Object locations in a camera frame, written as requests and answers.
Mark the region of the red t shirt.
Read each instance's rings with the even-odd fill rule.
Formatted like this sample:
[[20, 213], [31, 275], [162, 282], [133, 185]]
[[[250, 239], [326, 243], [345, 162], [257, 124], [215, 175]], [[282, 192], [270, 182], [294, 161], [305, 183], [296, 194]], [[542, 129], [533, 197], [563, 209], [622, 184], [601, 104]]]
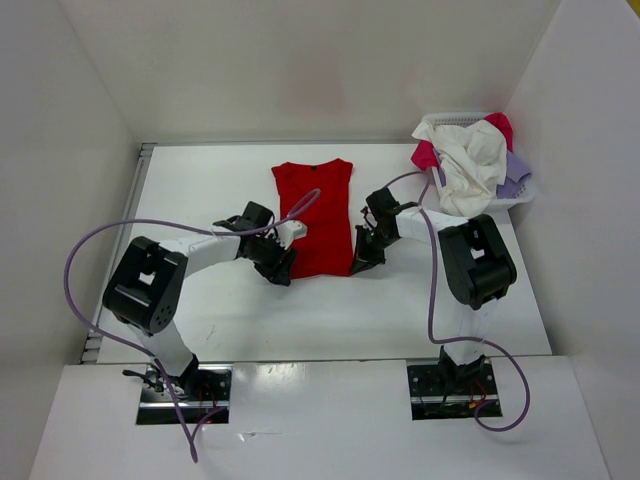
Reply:
[[319, 165], [286, 162], [272, 168], [282, 216], [310, 191], [320, 191], [313, 205], [298, 216], [298, 220], [306, 225], [307, 234], [293, 243], [297, 251], [291, 268], [293, 279], [350, 275], [353, 247], [349, 185], [352, 172], [353, 164], [342, 159]]

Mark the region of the white t shirt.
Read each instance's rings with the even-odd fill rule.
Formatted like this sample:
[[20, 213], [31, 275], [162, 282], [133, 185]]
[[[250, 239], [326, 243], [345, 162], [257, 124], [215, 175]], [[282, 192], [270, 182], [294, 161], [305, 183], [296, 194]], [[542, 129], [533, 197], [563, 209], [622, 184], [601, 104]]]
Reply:
[[430, 142], [439, 153], [445, 176], [442, 210], [464, 217], [482, 213], [506, 179], [508, 148], [500, 130], [486, 120], [468, 127], [422, 121], [413, 137]]

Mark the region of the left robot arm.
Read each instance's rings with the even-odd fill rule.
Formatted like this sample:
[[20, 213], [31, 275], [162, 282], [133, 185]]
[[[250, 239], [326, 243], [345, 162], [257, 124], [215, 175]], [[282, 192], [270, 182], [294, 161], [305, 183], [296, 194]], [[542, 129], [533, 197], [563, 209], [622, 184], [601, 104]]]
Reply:
[[174, 321], [184, 280], [217, 264], [246, 259], [270, 283], [288, 286], [297, 256], [292, 244], [306, 235], [307, 227], [298, 220], [273, 227], [272, 217], [271, 210], [250, 202], [242, 214], [214, 223], [205, 233], [163, 242], [138, 236], [109, 280], [103, 306], [162, 363], [163, 386], [176, 399], [192, 397], [209, 382]]

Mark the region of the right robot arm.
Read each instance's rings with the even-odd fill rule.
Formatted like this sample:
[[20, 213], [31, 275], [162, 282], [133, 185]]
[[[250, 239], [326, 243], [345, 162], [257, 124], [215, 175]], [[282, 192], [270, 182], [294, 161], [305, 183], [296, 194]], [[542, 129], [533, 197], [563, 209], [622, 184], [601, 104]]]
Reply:
[[[492, 310], [517, 279], [512, 257], [493, 218], [471, 219], [427, 211], [416, 202], [399, 203], [387, 187], [366, 198], [364, 215], [371, 221], [356, 227], [356, 246], [350, 272], [358, 274], [386, 262], [385, 249], [400, 239], [415, 240], [431, 248], [431, 285], [427, 335], [440, 347], [438, 380], [447, 394], [466, 390], [479, 378], [485, 355]], [[455, 299], [448, 311], [454, 336], [435, 336], [438, 266]]]

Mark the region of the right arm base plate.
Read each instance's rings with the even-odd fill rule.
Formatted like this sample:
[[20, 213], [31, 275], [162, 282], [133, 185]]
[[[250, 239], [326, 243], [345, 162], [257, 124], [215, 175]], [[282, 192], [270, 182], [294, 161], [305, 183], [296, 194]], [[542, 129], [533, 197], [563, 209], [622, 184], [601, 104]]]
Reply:
[[408, 362], [406, 365], [413, 421], [473, 419], [502, 416], [498, 388], [490, 362], [470, 380], [453, 385], [445, 380], [436, 360]]

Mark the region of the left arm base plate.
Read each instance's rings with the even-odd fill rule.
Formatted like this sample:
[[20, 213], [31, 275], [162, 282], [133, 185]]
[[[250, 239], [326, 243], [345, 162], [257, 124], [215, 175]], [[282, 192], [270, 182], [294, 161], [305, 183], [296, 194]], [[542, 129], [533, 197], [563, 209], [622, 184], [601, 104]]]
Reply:
[[[201, 364], [204, 382], [189, 393], [178, 385], [174, 391], [187, 425], [226, 424], [232, 386], [231, 364]], [[142, 426], [178, 424], [179, 418], [166, 383], [158, 369], [148, 365], [144, 374], [137, 374], [143, 384], [137, 410], [136, 424]]]

